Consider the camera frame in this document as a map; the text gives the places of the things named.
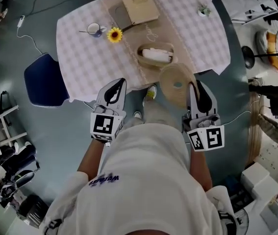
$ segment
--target tape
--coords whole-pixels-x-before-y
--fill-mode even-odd
[[[165,66],[159,75],[160,87],[167,100],[182,108],[187,107],[187,91],[190,82],[197,84],[192,70],[181,63]]]

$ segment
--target gray floor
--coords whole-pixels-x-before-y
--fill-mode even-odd
[[[63,0],[37,0],[34,11]],[[57,60],[56,23],[59,18],[92,0],[72,0],[54,9],[27,17],[20,35],[31,35],[43,52]],[[30,104],[24,84],[26,67],[39,55],[30,39],[16,37],[18,17],[27,14],[33,0],[15,0],[9,3],[6,19],[0,24],[0,93],[7,90],[20,106],[17,113],[20,124],[36,146],[41,170],[28,188],[44,200],[55,197],[64,179],[77,169],[90,143],[90,110],[82,102],[65,102],[59,109],[44,109]],[[230,66],[218,76],[210,71],[198,75],[214,92],[222,122],[228,122],[248,109],[248,85],[240,45],[230,18],[220,0],[214,0],[224,22],[231,52]],[[132,115],[140,110],[144,91],[132,92],[126,98],[126,111]],[[157,100],[166,105],[180,121],[184,110],[170,105],[159,93]],[[207,152],[207,162],[216,184],[229,174],[240,173],[248,154],[249,114],[241,116],[225,127],[225,148]]]

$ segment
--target white tablecloth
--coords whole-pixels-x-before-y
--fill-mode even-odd
[[[190,51],[196,72],[213,69],[220,74],[230,64],[230,52],[212,0],[157,1]],[[209,7],[209,17],[198,15],[200,4]],[[93,38],[79,32],[93,22],[108,27],[114,24],[100,0],[72,11],[57,23],[58,61],[70,101],[92,101],[103,86],[121,77],[127,80],[128,91],[146,87],[137,61],[126,44],[110,43],[106,33]]]

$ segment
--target chair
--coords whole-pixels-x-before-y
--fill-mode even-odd
[[[30,102],[39,107],[59,107],[69,98],[59,63],[48,53],[39,56],[25,70]]]

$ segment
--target sunflower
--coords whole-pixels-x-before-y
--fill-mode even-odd
[[[122,37],[123,37],[123,33],[117,27],[112,27],[111,30],[107,33],[107,38],[112,43],[118,43]]]

